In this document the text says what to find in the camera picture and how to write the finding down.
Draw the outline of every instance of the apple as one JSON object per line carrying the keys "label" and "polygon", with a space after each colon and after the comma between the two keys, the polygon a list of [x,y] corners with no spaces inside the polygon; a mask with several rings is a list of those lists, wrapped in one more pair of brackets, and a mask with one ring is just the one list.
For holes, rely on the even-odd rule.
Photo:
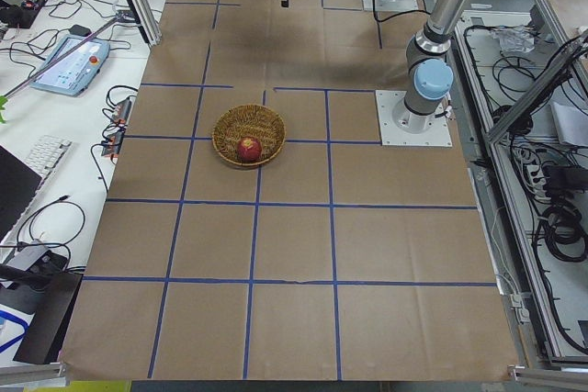
{"label": "apple", "polygon": [[256,162],[261,157],[261,142],[254,137],[243,137],[237,144],[237,156],[242,162]]}

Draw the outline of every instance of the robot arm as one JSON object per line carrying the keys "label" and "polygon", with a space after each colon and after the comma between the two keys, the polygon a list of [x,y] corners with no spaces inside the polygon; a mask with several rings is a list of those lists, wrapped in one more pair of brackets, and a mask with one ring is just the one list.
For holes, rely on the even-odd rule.
{"label": "robot arm", "polygon": [[[449,50],[451,33],[469,0],[437,0],[435,8],[411,39],[406,51],[411,78],[403,102],[394,110],[394,119],[404,130],[420,133],[428,128],[439,102],[449,92],[453,73],[443,61]],[[282,0],[288,6],[288,0]]]}

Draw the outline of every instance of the white mounting plate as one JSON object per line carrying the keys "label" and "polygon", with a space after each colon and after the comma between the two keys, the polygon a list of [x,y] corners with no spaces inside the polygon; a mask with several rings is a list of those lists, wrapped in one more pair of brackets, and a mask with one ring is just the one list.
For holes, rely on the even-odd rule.
{"label": "white mounting plate", "polygon": [[[405,91],[376,91],[378,105],[379,133],[382,146],[452,147],[451,135],[445,118],[433,118],[429,130],[423,133],[409,133],[392,121],[392,109],[406,94]],[[436,113],[443,112],[439,105]]]}
{"label": "white mounting plate", "polygon": [[[364,11],[372,10],[371,0],[364,1]],[[391,11],[391,12],[402,12],[410,11],[412,9],[419,9],[419,5],[416,0],[393,0],[391,2],[381,2],[376,0],[376,11]]]}

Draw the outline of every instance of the white desk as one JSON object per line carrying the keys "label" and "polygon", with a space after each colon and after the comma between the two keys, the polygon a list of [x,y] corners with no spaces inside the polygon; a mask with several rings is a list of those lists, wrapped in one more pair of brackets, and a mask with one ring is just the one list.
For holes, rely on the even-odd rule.
{"label": "white desk", "polygon": [[[126,5],[125,0],[105,1]],[[165,0],[149,0],[149,2],[153,9],[163,11]],[[110,6],[95,6],[103,14],[112,13]],[[74,24],[97,29],[106,21],[88,7],[84,7],[68,19],[49,17],[49,10],[44,8],[40,11],[31,29],[21,30],[10,41],[0,41],[0,48],[9,47],[14,41],[28,41],[44,29],[70,28]],[[59,13],[67,15],[69,11],[64,7]],[[14,31],[6,35],[8,39],[12,36]],[[80,236],[69,244],[72,250],[70,266],[85,265],[106,198],[104,186],[98,180],[98,170],[90,156],[90,146],[101,141],[102,130],[108,124],[101,112],[102,107],[105,106],[107,90],[115,84],[138,87],[149,57],[149,48],[142,41],[136,28],[116,28],[113,39],[128,40],[132,44],[132,49],[112,51],[100,73],[86,91],[77,97],[69,97],[27,88],[14,95],[6,104],[3,116],[7,122],[0,125],[0,144],[20,159],[28,155],[35,142],[43,135],[73,141],[73,146],[58,165],[56,172],[42,187],[30,210],[32,212],[63,195],[69,195],[70,200],[84,209],[86,215],[84,229]],[[39,60],[32,57],[23,57],[20,60],[34,65],[40,64]],[[6,51],[0,52],[0,66],[2,93],[24,80],[30,71],[27,67],[10,62]],[[130,94],[130,90],[117,90],[112,93],[112,98],[113,101],[118,102]],[[100,158],[98,148],[96,153],[100,167],[109,183],[114,172],[114,164],[110,160]],[[51,213],[41,216],[36,222],[35,232],[43,231],[44,241],[66,241],[72,237],[80,225],[79,212],[67,206],[52,207],[50,211]],[[32,319],[32,316],[9,308],[0,308],[18,315],[27,322]],[[0,333],[0,344],[17,336],[20,331],[18,325],[7,322],[5,329]],[[12,361],[16,350],[17,345],[13,345],[0,353],[0,366],[17,365]]]}

